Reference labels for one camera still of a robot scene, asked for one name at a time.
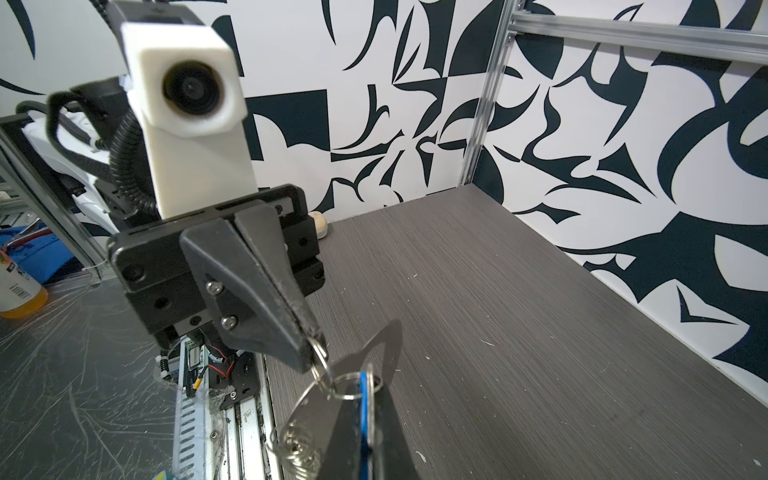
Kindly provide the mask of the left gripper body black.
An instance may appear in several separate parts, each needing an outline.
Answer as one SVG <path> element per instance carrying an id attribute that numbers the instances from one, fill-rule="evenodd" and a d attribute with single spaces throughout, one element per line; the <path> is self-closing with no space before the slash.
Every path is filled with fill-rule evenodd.
<path id="1" fill-rule="evenodd" d="M 179 238 L 187 228 L 216 219 L 232 221 L 236 213 L 259 203 L 274 207 L 278 214 L 291 268 L 306 299 L 324 285 L 325 271 L 304 192 L 294 185 L 159 220 L 110 239 L 109 261 L 125 297 L 160 347 L 169 348 L 173 341 L 197 330 L 205 331 L 218 347 L 228 347 L 214 326 L 213 313 L 193 278 Z"/>

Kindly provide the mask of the silver metal plate key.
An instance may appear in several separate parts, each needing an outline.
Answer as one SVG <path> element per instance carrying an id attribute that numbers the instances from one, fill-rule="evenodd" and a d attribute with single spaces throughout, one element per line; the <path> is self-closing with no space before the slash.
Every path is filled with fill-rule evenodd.
<path id="1" fill-rule="evenodd" d="M 288 420 L 272 437 L 274 453 L 287 478 L 318 479 L 341 400 L 353 399 L 343 390 L 351 383 L 359 383 L 361 371 L 372 374 L 373 392 L 385 384 L 391 393 L 390 384 L 398 366 L 402 340 L 402 323 L 393 320 L 359 351 L 331 366 L 322 365 L 322 373 L 305 390 Z"/>

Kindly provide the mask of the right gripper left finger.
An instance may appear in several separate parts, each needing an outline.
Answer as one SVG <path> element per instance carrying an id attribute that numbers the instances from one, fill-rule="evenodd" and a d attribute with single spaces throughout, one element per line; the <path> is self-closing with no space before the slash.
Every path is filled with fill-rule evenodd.
<path id="1" fill-rule="evenodd" d="M 318 479 L 358 480 L 360 466 L 360 399 L 359 383 L 345 386 L 343 392 L 352 395 L 351 400 L 341 400 L 341 408 L 332 430 Z"/>

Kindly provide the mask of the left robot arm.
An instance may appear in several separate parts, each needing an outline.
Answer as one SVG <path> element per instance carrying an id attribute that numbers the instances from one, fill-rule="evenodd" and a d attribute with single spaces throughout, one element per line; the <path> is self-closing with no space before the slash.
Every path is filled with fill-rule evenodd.
<path id="1" fill-rule="evenodd" d="M 163 348 L 193 331 L 219 349 L 269 355 L 298 372 L 326 364 L 326 342 L 306 298 L 325 281 L 303 191 L 236 192 L 210 174 L 214 196 L 163 218 L 147 193 L 143 133 L 115 79 L 17 108 L 21 150 L 89 198 L 116 233 L 108 260 L 148 333 Z"/>

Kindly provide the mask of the blue key tag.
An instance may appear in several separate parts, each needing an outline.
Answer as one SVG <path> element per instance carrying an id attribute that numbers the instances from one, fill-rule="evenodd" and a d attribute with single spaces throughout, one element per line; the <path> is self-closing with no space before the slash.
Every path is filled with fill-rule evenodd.
<path id="1" fill-rule="evenodd" d="M 360 399 L 360 430 L 361 430 L 361 444 L 360 444 L 360 466 L 359 475 L 360 480 L 368 480 L 371 476 L 370 467 L 370 423 L 371 423 L 371 407 L 372 407 L 372 394 L 373 394 L 373 378 L 372 374 L 367 371 L 361 371 L 359 376 L 359 386 L 361 391 Z"/>

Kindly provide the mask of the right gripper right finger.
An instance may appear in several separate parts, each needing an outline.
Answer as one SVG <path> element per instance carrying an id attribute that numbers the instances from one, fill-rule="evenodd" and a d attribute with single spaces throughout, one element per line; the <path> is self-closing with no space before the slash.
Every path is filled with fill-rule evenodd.
<path id="1" fill-rule="evenodd" d="M 367 478 L 419 479 L 388 386 L 378 386 L 368 403 Z"/>

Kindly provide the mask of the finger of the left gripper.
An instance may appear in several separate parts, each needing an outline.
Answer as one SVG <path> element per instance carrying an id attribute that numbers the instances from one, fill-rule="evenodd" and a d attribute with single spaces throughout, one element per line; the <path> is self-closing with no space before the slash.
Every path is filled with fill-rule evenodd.
<path id="1" fill-rule="evenodd" d="M 278 331 L 267 310 L 272 302 L 266 277 L 239 233 L 235 218 L 187 228 L 179 243 L 224 344 L 273 357 Z M 299 373 L 307 372 L 313 363 L 277 360 Z"/>
<path id="2" fill-rule="evenodd" d="M 235 225 L 266 277 L 270 320 L 277 327 L 279 360 L 313 360 L 322 333 L 295 280 L 278 214 L 259 203 L 235 214 Z"/>

